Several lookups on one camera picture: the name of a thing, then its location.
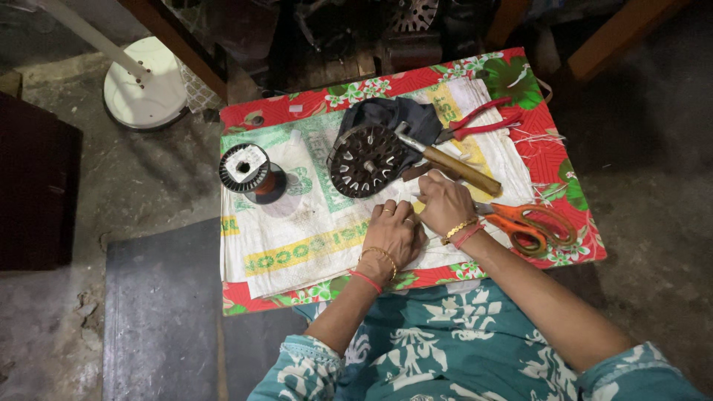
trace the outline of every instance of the copper wire spool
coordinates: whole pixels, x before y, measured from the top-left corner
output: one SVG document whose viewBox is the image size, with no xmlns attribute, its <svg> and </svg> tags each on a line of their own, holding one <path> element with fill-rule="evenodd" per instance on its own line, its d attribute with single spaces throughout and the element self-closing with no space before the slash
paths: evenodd
<svg viewBox="0 0 713 401">
<path fill-rule="evenodd" d="M 265 162 L 246 177 L 243 182 L 237 182 L 228 172 L 226 162 L 230 156 L 248 146 L 258 148 L 265 155 Z M 237 168 L 244 168 L 245 171 L 240 171 L 246 172 L 250 169 L 250 166 L 247 163 L 239 162 Z M 228 190 L 235 193 L 244 193 L 249 201 L 259 205 L 275 202 L 287 189 L 287 177 L 284 171 L 277 164 L 270 161 L 270 157 L 267 156 L 265 150 L 254 143 L 241 143 L 228 149 L 220 159 L 218 175 L 220 176 L 220 181 Z"/>
</svg>

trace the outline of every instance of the woman's right hand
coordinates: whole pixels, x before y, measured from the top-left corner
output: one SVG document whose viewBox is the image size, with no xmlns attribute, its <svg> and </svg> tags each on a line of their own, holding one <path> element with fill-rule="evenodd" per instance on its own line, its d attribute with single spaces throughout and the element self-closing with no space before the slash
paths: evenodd
<svg viewBox="0 0 713 401">
<path fill-rule="evenodd" d="M 438 170 L 431 170 L 419 178 L 421 196 L 426 204 L 419 214 L 421 220 L 441 237 L 462 222 L 476 216 L 470 191 L 454 183 Z"/>
</svg>

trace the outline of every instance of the red-handled pliers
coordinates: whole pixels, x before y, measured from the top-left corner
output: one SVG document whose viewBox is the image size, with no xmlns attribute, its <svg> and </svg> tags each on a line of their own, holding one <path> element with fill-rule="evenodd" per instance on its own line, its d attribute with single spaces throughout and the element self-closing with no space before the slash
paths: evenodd
<svg viewBox="0 0 713 401">
<path fill-rule="evenodd" d="M 484 132 L 494 131 L 496 129 L 505 128 L 506 126 L 511 126 L 514 123 L 517 123 L 520 120 L 520 117 L 523 116 L 522 110 L 518 110 L 518 112 L 513 114 L 510 118 L 508 118 L 506 120 L 502 120 L 499 123 L 490 124 L 487 126 L 463 128 L 463 126 L 465 126 L 468 122 L 470 122 L 472 119 L 477 117 L 478 114 L 483 113 L 485 110 L 487 110 L 491 107 L 499 106 L 499 105 L 505 104 L 505 103 L 510 103 L 512 100 L 513 100 L 513 98 L 508 96 L 505 98 L 496 99 L 494 101 L 489 101 L 488 103 L 478 106 L 478 108 L 473 110 L 470 114 L 465 116 L 462 120 L 451 121 L 450 123 L 448 123 L 448 128 L 444 128 L 441 131 L 441 133 L 438 135 L 438 138 L 436 138 L 435 144 L 438 145 L 439 143 L 450 141 L 452 138 L 455 138 L 456 141 L 462 141 L 463 138 L 465 138 L 467 135 L 471 135 L 472 133 L 484 133 Z"/>
</svg>

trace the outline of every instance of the black cloth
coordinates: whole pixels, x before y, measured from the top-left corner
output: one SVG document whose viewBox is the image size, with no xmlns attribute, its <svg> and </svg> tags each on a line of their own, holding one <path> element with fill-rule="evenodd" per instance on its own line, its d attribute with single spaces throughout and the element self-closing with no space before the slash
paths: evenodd
<svg viewBox="0 0 713 401">
<path fill-rule="evenodd" d="M 371 98 L 354 104 L 344 113 L 337 138 L 353 127 L 366 124 L 379 124 L 396 130 L 402 121 L 407 122 L 411 127 L 406 135 L 426 146 L 433 145 L 443 129 L 433 104 L 418 104 L 407 98 Z M 399 176 L 410 165 L 423 158 L 421 152 L 405 143 L 403 148 L 406 157 L 399 166 Z"/>
</svg>

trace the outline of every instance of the gold bracelet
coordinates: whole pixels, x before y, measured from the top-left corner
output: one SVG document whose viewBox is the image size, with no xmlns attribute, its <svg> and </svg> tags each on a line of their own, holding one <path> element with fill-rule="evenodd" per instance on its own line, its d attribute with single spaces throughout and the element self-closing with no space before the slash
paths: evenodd
<svg viewBox="0 0 713 401">
<path fill-rule="evenodd" d="M 393 274 L 391 274 L 391 280 L 393 280 L 396 277 L 396 270 L 397 270 L 396 263 L 394 262 L 394 259 L 391 259 L 391 255 L 389 255 L 389 253 L 386 252 L 385 250 L 383 250 L 381 248 L 377 248 L 375 246 L 367 248 L 361 252 L 361 255 L 359 255 L 359 259 L 357 259 L 357 262 L 361 262 L 361 257 L 364 256 L 364 254 L 369 252 L 370 250 L 375 250 L 376 252 L 383 253 L 384 256 L 386 256 L 386 258 L 389 259 L 389 262 L 391 262 L 391 265 L 394 267 L 394 272 L 393 272 Z"/>
<path fill-rule="evenodd" d="M 443 244 L 443 245 L 448 245 L 449 243 L 451 243 L 451 237 L 453 236 L 453 234 L 459 232 L 459 231 L 462 230 L 465 226 L 471 225 L 471 224 L 477 223 L 477 222 L 478 222 L 478 216 L 476 216 L 476 217 L 474 217 L 474 218 L 472 218 L 472 219 L 470 219 L 470 220 L 466 220 L 466 221 L 462 222 L 461 224 L 458 224 L 453 230 L 450 230 L 450 231 L 448 232 L 448 234 L 446 234 L 446 236 L 444 236 L 443 238 L 441 238 L 441 244 Z"/>
</svg>

